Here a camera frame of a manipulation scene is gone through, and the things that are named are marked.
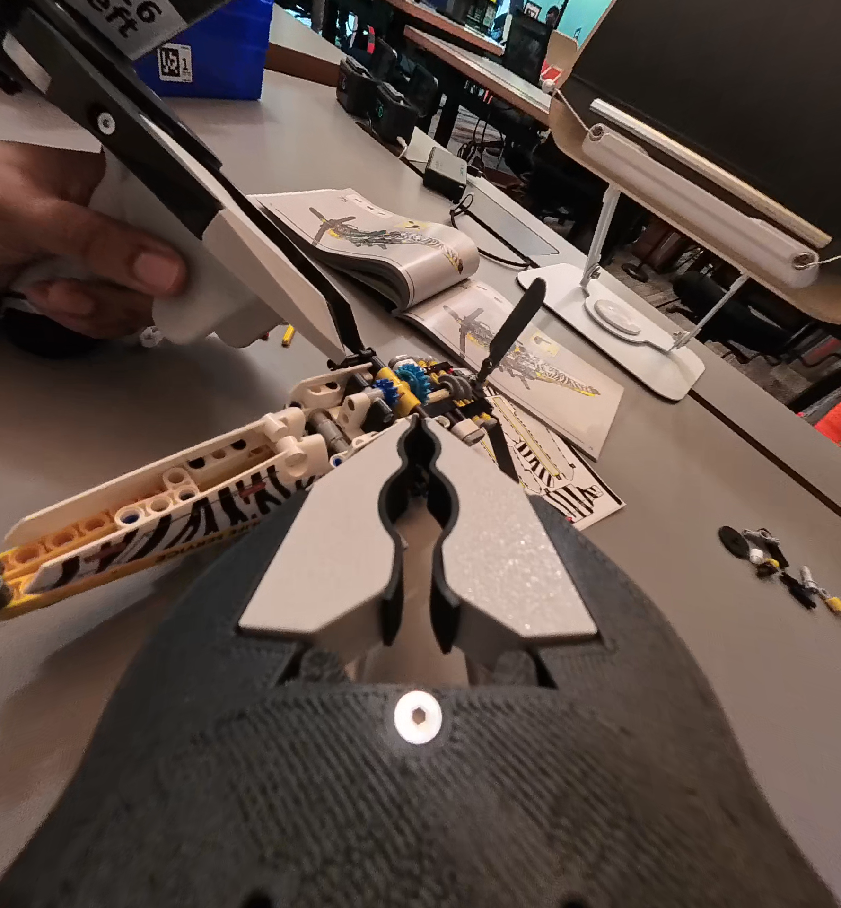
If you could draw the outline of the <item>black charger box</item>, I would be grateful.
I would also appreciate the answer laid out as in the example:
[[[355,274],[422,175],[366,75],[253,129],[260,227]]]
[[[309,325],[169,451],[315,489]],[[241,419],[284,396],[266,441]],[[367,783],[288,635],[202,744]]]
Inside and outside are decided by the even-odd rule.
[[[378,82],[369,102],[369,127],[387,145],[410,145],[418,119],[418,111],[391,84]]]
[[[352,56],[346,55],[339,65],[336,98],[347,114],[369,118],[377,96],[378,80]]]

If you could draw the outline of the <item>person's left hand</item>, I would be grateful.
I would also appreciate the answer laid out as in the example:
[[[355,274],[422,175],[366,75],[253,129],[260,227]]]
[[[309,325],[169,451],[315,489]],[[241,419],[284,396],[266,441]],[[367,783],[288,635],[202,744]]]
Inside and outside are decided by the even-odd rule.
[[[154,300],[178,296],[187,283],[171,246],[89,207],[105,166],[102,153],[0,142],[0,294],[34,262],[66,257],[91,277],[37,281],[26,298],[97,340],[146,328]]]

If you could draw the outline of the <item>lego instruction booklet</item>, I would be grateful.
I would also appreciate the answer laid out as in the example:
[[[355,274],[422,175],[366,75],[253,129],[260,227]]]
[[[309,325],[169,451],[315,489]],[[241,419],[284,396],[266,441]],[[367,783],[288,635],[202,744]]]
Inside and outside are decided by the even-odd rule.
[[[515,307],[477,279],[479,248],[449,225],[382,209],[351,188],[250,200],[315,261],[379,292],[394,315],[474,370]],[[489,382],[593,459],[623,395],[619,383],[534,323],[521,332]]]

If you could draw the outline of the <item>zebra striped sticker sheet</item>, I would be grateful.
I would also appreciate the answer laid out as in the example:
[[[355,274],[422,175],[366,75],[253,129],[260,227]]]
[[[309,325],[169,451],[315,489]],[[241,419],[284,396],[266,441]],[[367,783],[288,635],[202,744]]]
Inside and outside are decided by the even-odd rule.
[[[625,507],[590,462],[546,425],[501,394],[488,396],[499,420],[517,481],[583,530]]]

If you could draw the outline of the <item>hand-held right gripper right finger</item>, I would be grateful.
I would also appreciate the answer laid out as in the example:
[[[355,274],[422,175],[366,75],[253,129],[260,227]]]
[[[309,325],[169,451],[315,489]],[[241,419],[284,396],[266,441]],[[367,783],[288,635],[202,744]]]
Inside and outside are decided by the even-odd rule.
[[[443,426],[420,423],[429,449],[433,544],[429,615],[440,651],[492,669],[505,652],[598,637],[531,497]]]

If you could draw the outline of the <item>blue plastic bin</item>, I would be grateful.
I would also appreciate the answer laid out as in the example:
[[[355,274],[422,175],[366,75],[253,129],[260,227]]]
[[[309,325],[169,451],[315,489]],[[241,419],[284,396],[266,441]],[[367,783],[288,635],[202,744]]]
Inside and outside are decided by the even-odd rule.
[[[230,2],[133,67],[164,98],[258,101],[272,12],[272,1]]]

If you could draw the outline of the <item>black power adapter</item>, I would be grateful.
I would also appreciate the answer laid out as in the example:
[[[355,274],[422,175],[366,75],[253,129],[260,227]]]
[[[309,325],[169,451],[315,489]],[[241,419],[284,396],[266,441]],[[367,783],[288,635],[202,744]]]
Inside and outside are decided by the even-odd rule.
[[[436,146],[429,153],[422,184],[449,201],[459,202],[467,189],[468,176],[468,165],[463,159]]]

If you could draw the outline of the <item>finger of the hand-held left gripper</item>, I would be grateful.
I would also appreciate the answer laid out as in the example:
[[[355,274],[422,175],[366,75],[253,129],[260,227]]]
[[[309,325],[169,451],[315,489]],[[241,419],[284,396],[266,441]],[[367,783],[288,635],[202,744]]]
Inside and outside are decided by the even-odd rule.
[[[222,206],[202,244],[255,297],[215,334],[244,348],[288,323],[329,358],[356,354],[359,330],[350,304],[320,267],[226,177],[205,171],[202,184]]]

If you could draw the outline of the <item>black monitor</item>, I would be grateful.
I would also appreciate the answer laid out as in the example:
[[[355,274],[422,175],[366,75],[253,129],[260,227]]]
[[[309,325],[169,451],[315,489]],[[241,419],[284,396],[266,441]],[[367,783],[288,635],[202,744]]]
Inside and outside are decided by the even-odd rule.
[[[570,159],[841,325],[841,2],[614,2],[550,127]]]

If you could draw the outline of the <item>small cluster of lego parts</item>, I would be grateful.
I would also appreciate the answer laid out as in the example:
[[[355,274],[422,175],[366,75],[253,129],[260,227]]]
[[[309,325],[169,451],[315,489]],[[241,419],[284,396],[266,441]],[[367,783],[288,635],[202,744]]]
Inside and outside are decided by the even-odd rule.
[[[804,609],[815,610],[822,605],[832,614],[841,615],[841,596],[832,595],[819,584],[807,565],[800,565],[798,573],[790,572],[780,540],[767,528],[739,530],[722,526],[718,539],[732,556],[751,565],[757,578],[776,579]]]

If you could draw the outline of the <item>lego helicopter model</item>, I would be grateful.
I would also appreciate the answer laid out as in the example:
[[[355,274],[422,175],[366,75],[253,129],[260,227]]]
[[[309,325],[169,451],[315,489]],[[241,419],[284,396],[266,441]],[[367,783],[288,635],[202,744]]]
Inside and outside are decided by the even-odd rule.
[[[517,480],[480,374],[363,349],[302,380],[287,408],[22,519],[0,551],[0,620],[240,536],[410,417],[486,444]]]

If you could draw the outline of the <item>wooden background desk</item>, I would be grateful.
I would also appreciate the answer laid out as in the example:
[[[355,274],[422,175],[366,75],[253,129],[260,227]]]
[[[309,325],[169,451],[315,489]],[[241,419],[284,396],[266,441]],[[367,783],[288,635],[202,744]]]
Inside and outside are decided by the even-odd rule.
[[[472,81],[487,89],[492,95],[534,118],[542,126],[549,125],[551,97],[538,86],[486,57],[476,55],[413,26],[405,26],[403,35],[410,44],[431,54],[450,71],[461,74],[462,80]]]

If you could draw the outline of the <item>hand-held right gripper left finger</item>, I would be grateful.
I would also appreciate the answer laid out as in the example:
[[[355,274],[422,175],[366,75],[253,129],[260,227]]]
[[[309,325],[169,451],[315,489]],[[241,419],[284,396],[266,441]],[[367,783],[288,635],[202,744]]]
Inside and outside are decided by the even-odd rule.
[[[393,643],[403,619],[397,522],[409,509],[414,470],[409,417],[383,432],[312,488],[238,627],[295,640],[350,663]]]

